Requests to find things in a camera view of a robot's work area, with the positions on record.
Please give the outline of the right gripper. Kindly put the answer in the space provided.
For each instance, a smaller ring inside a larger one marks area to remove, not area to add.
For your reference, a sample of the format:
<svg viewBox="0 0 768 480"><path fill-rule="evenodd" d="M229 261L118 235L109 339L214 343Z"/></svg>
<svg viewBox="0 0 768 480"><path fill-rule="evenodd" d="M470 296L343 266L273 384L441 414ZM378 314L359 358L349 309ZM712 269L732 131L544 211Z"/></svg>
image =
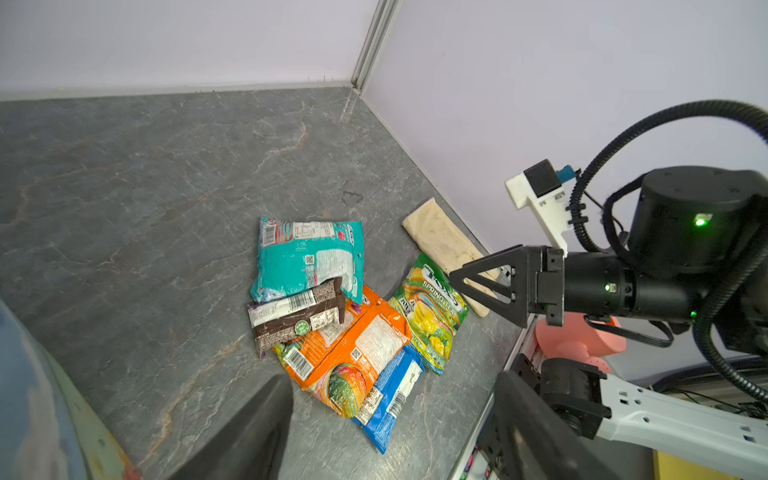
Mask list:
<svg viewBox="0 0 768 480"><path fill-rule="evenodd" d="M522 245L471 261L449 274L451 286L518 327L528 326L529 313L546 324L564 324L565 256L546 246L529 251Z"/></svg>

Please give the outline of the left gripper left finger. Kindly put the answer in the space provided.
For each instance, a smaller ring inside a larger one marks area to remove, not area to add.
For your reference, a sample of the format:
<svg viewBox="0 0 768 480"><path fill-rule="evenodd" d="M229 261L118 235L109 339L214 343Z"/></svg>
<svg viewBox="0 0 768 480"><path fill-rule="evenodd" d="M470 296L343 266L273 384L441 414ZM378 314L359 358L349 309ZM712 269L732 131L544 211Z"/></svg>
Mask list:
<svg viewBox="0 0 768 480"><path fill-rule="evenodd" d="M174 479L276 479L287 446L291 380L272 377L195 455Z"/></svg>

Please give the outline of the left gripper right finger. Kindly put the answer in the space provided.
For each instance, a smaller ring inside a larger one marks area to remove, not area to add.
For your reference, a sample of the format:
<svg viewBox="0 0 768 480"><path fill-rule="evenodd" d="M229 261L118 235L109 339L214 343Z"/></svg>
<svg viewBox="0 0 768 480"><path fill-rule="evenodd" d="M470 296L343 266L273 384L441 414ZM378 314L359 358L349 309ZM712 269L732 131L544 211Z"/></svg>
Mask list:
<svg viewBox="0 0 768 480"><path fill-rule="evenodd" d="M609 468L516 374L497 376L491 466L500 479L607 479Z"/></svg>

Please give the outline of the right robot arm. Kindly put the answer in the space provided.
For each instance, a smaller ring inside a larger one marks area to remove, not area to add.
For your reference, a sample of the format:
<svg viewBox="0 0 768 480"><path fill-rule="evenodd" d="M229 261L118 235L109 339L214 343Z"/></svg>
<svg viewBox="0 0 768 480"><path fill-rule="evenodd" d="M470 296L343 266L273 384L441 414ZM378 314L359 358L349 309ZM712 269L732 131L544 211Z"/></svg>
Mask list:
<svg viewBox="0 0 768 480"><path fill-rule="evenodd" d="M451 285L526 326L532 315L563 327L573 314L614 333L613 317L659 328L660 348L690 332L712 370L758 403L767 388L742 374L725 350L767 354L767 180L753 170L673 166L640 175L608 197L608 247L590 237L583 196L596 174L641 135L675 121L712 117L759 137L767 114L733 100L675 105L615 137L577 176L562 201L560 175L541 161L507 183L531 208L546 246L517 245L464 264ZM767 421L626 382L584 361L546 356L496 379L478 451L501 479L610 479L585 445L594 438L665 452L739 479L767 475Z"/></svg>

